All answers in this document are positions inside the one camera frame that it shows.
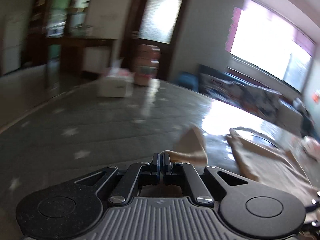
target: wooden door frame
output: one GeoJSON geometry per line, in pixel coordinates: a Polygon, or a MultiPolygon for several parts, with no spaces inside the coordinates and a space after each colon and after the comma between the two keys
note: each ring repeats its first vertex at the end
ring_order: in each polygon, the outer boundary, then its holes
{"type": "MultiPolygon", "coordinates": [[[[124,28],[124,34],[123,34],[123,39],[122,39],[122,44],[120,48],[120,57],[124,57],[124,60],[122,62],[122,67],[129,67],[131,66],[131,60],[132,57],[135,54],[135,51],[130,51],[130,47],[132,44],[132,32],[137,31],[140,28],[140,24],[137,24],[136,19],[142,18],[145,5],[146,5],[147,0],[132,0],[131,6],[128,12],[128,17],[126,20],[125,28],[124,28]]],[[[174,53],[175,45],[179,36],[179,32],[182,27],[182,22],[184,19],[185,11],[188,5],[188,0],[182,0],[179,14],[177,17],[177,21],[175,24],[174,31],[172,33],[171,41],[170,44],[168,44],[169,47],[169,52],[168,52],[168,57],[169,57],[169,62],[166,66],[162,66],[162,71],[163,75],[161,75],[161,79],[167,80],[169,76],[169,71],[170,71],[170,65],[172,61],[172,55],[174,53]]]]}

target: white star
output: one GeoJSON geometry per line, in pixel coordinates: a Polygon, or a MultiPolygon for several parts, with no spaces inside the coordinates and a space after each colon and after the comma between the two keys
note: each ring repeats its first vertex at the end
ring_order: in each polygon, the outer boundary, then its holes
{"type": "Polygon", "coordinates": [[[54,114],[59,114],[59,113],[63,112],[64,110],[65,110],[64,108],[57,108],[57,109],[54,109],[52,112],[54,114]]]}
{"type": "Polygon", "coordinates": [[[74,93],[75,92],[75,90],[73,89],[73,90],[70,90],[70,91],[68,91],[67,93],[66,93],[66,95],[70,95],[70,94],[72,94],[72,93],[74,93]]]}
{"type": "Polygon", "coordinates": [[[9,187],[9,190],[14,191],[17,187],[21,185],[19,178],[13,178],[11,180],[11,185],[9,187]]]}
{"type": "Polygon", "coordinates": [[[89,154],[90,154],[89,151],[84,151],[84,150],[81,150],[81,151],[79,151],[79,152],[76,152],[76,153],[74,153],[75,160],[76,160],[76,159],[80,159],[80,158],[87,157],[89,154]]]}
{"type": "Polygon", "coordinates": [[[182,129],[182,127],[180,125],[173,125],[172,128],[175,129],[175,130],[181,130],[182,129]]]}
{"type": "Polygon", "coordinates": [[[133,123],[143,123],[143,122],[145,122],[145,121],[146,121],[146,120],[137,120],[137,119],[132,120],[133,123]]]}
{"type": "Polygon", "coordinates": [[[109,102],[100,102],[99,103],[99,106],[108,106],[108,105],[110,105],[109,102]]]}
{"type": "Polygon", "coordinates": [[[138,105],[127,105],[127,107],[130,107],[130,108],[137,108],[138,105]]]}
{"type": "Polygon", "coordinates": [[[77,128],[68,128],[63,130],[62,135],[68,137],[68,136],[72,136],[78,133],[78,129],[77,128]]]}
{"type": "Polygon", "coordinates": [[[23,123],[22,125],[21,125],[21,127],[23,128],[23,127],[26,127],[28,124],[30,124],[30,121],[26,121],[25,123],[23,123]]]}

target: cushion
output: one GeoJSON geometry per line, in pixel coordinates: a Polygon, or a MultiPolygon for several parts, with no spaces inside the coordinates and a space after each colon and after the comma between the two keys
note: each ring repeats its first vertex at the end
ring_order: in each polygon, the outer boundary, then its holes
{"type": "Polygon", "coordinates": [[[227,101],[235,101],[238,104],[242,101],[244,93],[244,85],[234,82],[226,81],[206,74],[201,74],[204,81],[204,90],[206,94],[216,93],[227,101]]]}
{"type": "Polygon", "coordinates": [[[210,75],[210,76],[213,76],[216,78],[220,78],[223,80],[227,80],[227,81],[235,81],[235,82],[238,82],[243,85],[250,85],[249,82],[247,82],[241,78],[238,78],[238,77],[233,76],[229,73],[222,72],[222,71],[219,71],[217,69],[214,69],[214,68],[211,68],[211,67],[208,67],[205,65],[199,65],[199,68],[198,68],[199,84],[201,84],[203,82],[201,74],[207,74],[207,75],[210,75]]]}
{"type": "Polygon", "coordinates": [[[303,116],[288,103],[279,100],[277,120],[275,124],[299,137],[301,137],[301,125],[303,116]]]}
{"type": "Polygon", "coordinates": [[[255,85],[247,85],[244,89],[242,108],[247,112],[275,123],[280,107],[280,93],[255,85]]]}

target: circular cap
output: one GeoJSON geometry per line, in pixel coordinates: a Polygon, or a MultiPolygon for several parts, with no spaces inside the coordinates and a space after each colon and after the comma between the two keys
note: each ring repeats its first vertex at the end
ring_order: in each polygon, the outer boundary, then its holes
{"type": "Polygon", "coordinates": [[[206,196],[206,195],[199,196],[199,197],[197,197],[197,201],[199,203],[207,204],[207,203],[210,203],[212,201],[212,197],[206,196]]]}
{"type": "Polygon", "coordinates": [[[281,214],[283,205],[271,197],[255,197],[247,201],[247,210],[257,217],[271,218],[281,214]]]}
{"type": "Polygon", "coordinates": [[[72,213],[76,203],[67,197],[52,197],[43,200],[39,204],[39,212],[46,217],[61,218],[72,213]]]}
{"type": "Polygon", "coordinates": [[[125,201],[125,198],[119,195],[112,196],[109,198],[109,201],[114,203],[114,204],[119,204],[125,201]]]}

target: white box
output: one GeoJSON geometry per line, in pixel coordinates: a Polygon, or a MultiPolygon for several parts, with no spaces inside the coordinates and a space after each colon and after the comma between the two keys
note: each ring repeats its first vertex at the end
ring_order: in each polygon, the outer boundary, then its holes
{"type": "Polygon", "coordinates": [[[132,96],[133,75],[103,76],[98,80],[98,97],[123,98],[132,96]]]}

